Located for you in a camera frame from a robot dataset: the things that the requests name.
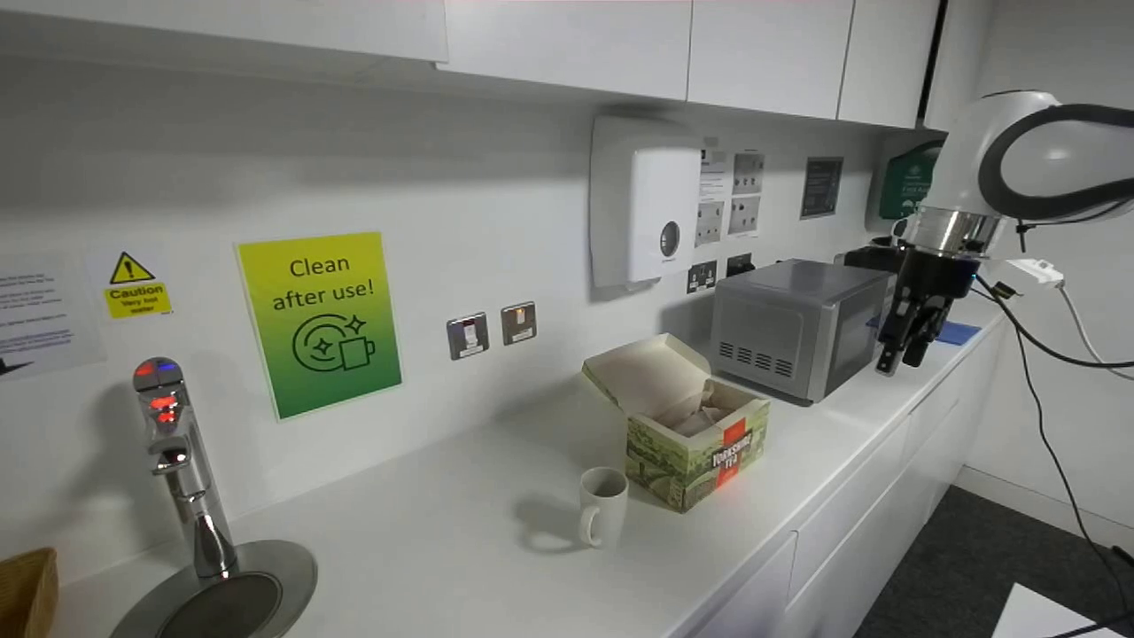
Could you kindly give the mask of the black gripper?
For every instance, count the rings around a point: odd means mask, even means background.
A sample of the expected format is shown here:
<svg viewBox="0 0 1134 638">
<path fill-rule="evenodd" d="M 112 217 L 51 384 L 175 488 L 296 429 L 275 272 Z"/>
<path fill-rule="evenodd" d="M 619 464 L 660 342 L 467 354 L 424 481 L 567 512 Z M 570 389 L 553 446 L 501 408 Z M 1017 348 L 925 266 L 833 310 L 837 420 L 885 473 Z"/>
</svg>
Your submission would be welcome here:
<svg viewBox="0 0 1134 638">
<path fill-rule="evenodd" d="M 880 332 L 881 353 L 874 368 L 892 374 L 899 354 L 902 366 L 917 368 L 925 363 L 928 344 L 939 337 L 951 304 L 971 292 L 973 272 L 973 259 L 908 252 L 895 278 L 892 317 Z"/>
</svg>

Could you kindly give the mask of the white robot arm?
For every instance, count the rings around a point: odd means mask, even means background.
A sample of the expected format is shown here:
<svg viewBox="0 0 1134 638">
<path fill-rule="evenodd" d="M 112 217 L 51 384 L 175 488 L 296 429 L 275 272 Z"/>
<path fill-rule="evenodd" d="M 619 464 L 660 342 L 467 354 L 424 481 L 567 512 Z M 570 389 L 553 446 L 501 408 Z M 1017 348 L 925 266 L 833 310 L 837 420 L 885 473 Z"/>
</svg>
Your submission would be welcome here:
<svg viewBox="0 0 1134 638">
<path fill-rule="evenodd" d="M 977 280 L 1004 220 L 1050 224 L 1134 200 L 1134 114 L 1058 104 L 1052 94 L 992 94 L 951 128 L 895 256 L 880 331 L 880 374 L 920 366 L 951 304 Z"/>
</svg>

